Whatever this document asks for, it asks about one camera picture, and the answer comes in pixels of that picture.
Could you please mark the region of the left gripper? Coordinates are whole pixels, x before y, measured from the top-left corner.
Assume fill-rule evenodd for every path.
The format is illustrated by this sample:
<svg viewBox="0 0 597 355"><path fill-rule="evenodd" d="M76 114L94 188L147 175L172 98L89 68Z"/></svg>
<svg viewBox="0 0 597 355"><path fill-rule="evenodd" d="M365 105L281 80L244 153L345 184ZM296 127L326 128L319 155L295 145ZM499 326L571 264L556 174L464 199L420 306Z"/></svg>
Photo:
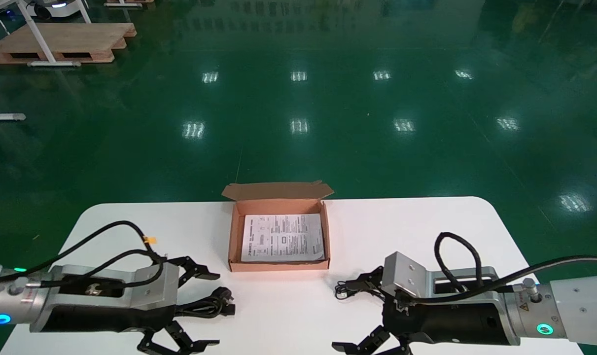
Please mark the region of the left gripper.
<svg viewBox="0 0 597 355"><path fill-rule="evenodd" d="M75 284L71 290L50 288L30 332L134 332L143 331L138 351L145 355L194 355L203 353L219 340L192 341L174 319L177 288L190 279L215 281L221 276L190 256L170 258L161 276L150 284L115 290L112 296L89 296L87 288L96 281ZM172 350L153 342L162 328L178 346Z"/></svg>

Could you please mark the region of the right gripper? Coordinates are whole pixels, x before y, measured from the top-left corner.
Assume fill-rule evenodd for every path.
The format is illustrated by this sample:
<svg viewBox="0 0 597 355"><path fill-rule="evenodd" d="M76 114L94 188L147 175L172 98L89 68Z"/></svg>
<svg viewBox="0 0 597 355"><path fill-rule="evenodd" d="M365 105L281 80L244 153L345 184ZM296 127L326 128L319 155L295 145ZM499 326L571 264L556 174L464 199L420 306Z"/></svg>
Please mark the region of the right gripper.
<svg viewBox="0 0 597 355"><path fill-rule="evenodd" d="M382 326L359 344L332 342L332 348L346 355L412 355L412 342L519 345L521 338L510 321L508 307L513 287L500 284L492 267L483 267L481 281L476 279L474 268L458 269L453 274L467 291L477 294L454 300L458 291L443 272L422 266L379 266L344 281L344 299L361 292L385 299ZM400 345L378 353L390 336Z"/></svg>

